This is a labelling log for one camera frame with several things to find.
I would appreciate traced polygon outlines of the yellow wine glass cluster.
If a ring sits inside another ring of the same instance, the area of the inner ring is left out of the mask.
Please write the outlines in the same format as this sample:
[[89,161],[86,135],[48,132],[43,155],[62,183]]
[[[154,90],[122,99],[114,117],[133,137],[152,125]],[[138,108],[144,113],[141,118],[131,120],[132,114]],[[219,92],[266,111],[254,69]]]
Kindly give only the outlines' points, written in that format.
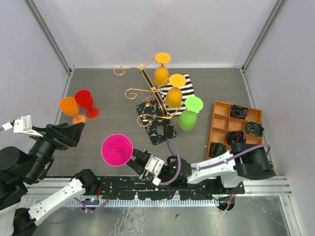
[[159,67],[155,70],[154,83],[158,87],[162,87],[168,83],[169,71],[165,67],[165,64],[171,61],[171,56],[166,52],[160,52],[155,55],[155,60],[159,64]]

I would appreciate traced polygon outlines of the red plastic wine glass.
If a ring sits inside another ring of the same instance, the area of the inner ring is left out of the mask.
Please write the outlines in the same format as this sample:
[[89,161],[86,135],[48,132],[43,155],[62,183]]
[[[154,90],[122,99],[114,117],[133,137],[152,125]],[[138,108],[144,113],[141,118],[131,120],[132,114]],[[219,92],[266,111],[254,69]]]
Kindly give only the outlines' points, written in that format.
[[81,108],[87,110],[88,118],[96,118],[99,115],[99,109],[94,107],[94,99],[89,90],[83,89],[76,92],[74,98]]

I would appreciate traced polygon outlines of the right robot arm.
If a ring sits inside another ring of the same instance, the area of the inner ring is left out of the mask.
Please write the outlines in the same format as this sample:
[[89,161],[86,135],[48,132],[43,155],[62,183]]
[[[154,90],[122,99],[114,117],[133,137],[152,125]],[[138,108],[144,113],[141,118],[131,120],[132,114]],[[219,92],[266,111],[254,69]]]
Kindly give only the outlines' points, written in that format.
[[166,161],[147,150],[134,149],[127,165],[140,179],[148,178],[156,187],[186,190],[206,180],[216,180],[216,188],[226,194],[245,179],[262,180],[275,173],[268,154],[268,144],[236,143],[225,153],[205,161],[188,163],[179,153],[175,143],[167,141],[171,156]]

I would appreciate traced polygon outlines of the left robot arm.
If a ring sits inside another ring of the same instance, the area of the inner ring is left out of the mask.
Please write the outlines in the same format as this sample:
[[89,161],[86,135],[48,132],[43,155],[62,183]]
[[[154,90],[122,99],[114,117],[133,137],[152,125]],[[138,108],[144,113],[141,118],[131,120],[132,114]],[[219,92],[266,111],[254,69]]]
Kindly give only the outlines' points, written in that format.
[[12,126],[15,133],[29,135],[35,143],[28,153],[13,146],[0,151],[0,234],[30,236],[48,216],[69,200],[96,193],[99,180],[92,170],[83,169],[63,189],[43,202],[19,208],[19,202],[28,192],[26,186],[39,183],[46,177],[56,150],[78,145],[85,124],[48,124],[39,128],[15,120],[6,126]]

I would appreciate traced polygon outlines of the aluminium frame rail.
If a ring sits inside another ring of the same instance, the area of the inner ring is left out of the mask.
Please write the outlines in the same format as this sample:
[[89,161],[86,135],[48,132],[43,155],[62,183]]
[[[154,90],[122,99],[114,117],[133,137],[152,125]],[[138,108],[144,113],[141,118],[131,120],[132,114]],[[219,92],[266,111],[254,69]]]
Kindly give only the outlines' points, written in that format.
[[50,206],[62,207],[78,203],[96,209],[106,206],[164,207],[164,206],[216,206],[230,211],[237,196],[290,196],[284,177],[265,180],[244,180],[232,188],[222,188],[218,178],[206,179],[198,184],[183,181],[156,186],[150,179],[132,176],[96,177],[84,170],[73,177],[48,177],[26,186],[21,206],[30,208],[44,200]]

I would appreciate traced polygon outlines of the rolled dark sock middle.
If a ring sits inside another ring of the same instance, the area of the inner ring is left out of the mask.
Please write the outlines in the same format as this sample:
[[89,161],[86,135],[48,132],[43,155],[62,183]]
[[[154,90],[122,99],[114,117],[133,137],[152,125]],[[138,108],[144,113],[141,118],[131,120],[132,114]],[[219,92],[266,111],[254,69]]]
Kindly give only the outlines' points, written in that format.
[[228,145],[246,143],[246,136],[241,130],[228,132],[225,139]]

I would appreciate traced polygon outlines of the orange plastic wine glass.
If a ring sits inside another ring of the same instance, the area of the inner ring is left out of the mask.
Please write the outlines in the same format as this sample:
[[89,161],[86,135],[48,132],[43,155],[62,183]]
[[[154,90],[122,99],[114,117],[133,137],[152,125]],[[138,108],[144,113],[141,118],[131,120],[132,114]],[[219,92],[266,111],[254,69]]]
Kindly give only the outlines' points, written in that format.
[[80,108],[73,97],[65,97],[59,102],[60,110],[68,117],[72,118],[73,124],[85,123],[86,117],[79,114]]

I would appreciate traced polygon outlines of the black white striped cloth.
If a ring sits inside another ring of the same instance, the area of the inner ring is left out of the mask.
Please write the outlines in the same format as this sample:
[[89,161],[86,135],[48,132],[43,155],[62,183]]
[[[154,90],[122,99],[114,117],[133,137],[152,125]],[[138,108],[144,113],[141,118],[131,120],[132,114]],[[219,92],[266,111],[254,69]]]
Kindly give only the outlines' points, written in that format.
[[[191,96],[195,96],[194,88],[190,79],[189,74],[184,75],[186,79],[186,84],[183,87],[180,87],[179,89],[182,92],[182,103],[185,102],[185,100]],[[166,95],[168,91],[172,88],[171,84],[168,83],[166,86],[161,87],[159,89],[159,93],[161,95],[161,98],[163,99],[163,102],[166,104]],[[185,104],[183,104],[179,109],[178,108],[170,108],[166,106],[167,112],[170,116],[180,116],[181,113],[186,109]]]

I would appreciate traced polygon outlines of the rolled dark sock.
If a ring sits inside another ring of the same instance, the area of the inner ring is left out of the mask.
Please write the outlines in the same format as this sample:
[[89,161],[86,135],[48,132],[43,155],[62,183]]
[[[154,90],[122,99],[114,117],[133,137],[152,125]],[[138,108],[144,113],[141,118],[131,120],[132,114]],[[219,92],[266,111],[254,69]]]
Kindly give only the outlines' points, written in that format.
[[249,110],[246,107],[239,105],[231,105],[230,107],[230,116],[233,118],[245,119],[249,114]]
[[222,143],[212,143],[210,145],[209,156],[218,157],[226,152],[226,147]]
[[264,128],[260,123],[254,121],[247,121],[245,124],[245,132],[251,136],[262,137],[264,135]]
[[241,130],[228,132],[225,139],[228,145],[246,143],[246,136]]

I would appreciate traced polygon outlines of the gold wine glass rack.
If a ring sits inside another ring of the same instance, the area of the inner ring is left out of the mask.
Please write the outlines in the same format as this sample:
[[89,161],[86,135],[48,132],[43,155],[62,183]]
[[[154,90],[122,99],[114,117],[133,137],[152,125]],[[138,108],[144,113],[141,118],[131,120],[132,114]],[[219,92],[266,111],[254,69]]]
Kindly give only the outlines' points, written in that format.
[[167,84],[169,78],[166,77],[159,86],[154,84],[146,71],[146,67],[150,63],[148,62],[146,65],[140,64],[137,67],[117,66],[114,69],[114,74],[123,76],[127,69],[135,69],[140,71],[140,74],[146,81],[148,89],[128,88],[125,91],[125,98],[134,100],[137,98],[138,92],[148,93],[148,96],[142,100],[142,103],[136,105],[138,113],[136,122],[139,127],[146,130],[151,143],[156,146],[166,142],[168,139],[175,138],[177,132],[170,121],[174,116],[169,114],[166,107],[166,100],[162,98],[160,93],[160,89],[164,87],[164,84]]

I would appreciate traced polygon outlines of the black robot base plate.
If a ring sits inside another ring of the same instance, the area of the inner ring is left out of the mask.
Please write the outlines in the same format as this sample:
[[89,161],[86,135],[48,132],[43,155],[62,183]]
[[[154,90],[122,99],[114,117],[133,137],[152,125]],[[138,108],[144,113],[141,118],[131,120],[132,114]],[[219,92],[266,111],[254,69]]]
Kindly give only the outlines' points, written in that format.
[[99,178],[98,185],[87,190],[84,195],[96,195],[100,192],[102,199],[111,200],[140,200],[152,201],[172,199],[176,193],[180,200],[211,200],[214,195],[244,194],[244,185],[239,183],[236,187],[224,188],[221,179],[206,179],[198,184],[187,184],[183,181],[171,185],[155,186],[148,179],[139,179],[135,176],[103,176]]

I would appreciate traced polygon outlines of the pink plastic wine glass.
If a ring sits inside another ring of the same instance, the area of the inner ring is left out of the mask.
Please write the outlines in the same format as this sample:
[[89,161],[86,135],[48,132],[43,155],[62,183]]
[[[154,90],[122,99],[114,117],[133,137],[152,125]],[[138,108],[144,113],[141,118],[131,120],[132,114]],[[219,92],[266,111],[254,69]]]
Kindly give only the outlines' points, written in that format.
[[123,134],[113,134],[107,137],[101,146],[101,156],[110,166],[125,165],[132,157],[133,145]]

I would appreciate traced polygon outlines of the rolled dark sock bottom left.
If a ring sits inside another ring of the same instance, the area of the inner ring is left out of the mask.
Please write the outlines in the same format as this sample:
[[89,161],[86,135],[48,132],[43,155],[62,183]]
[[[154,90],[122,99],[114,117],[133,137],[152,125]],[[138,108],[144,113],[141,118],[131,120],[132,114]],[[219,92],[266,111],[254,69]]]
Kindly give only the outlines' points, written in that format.
[[226,147],[222,143],[212,143],[210,145],[209,156],[218,157],[226,152]]

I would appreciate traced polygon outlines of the green plastic wine glass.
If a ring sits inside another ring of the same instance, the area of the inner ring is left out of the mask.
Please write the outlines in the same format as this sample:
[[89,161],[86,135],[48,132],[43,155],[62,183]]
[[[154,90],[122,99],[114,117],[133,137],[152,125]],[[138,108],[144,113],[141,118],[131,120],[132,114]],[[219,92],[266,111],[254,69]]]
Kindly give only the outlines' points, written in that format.
[[203,101],[197,96],[190,96],[184,103],[186,109],[181,113],[178,125],[184,131],[191,131],[197,123],[197,113],[203,109]]

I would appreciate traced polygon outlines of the rolled dark sock right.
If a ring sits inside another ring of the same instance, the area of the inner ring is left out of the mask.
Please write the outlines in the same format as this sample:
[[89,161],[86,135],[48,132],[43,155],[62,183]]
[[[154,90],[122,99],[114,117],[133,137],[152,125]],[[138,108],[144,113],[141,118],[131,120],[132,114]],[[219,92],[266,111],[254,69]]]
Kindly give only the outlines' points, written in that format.
[[251,136],[262,137],[264,135],[264,128],[260,123],[254,121],[247,121],[245,124],[245,132]]

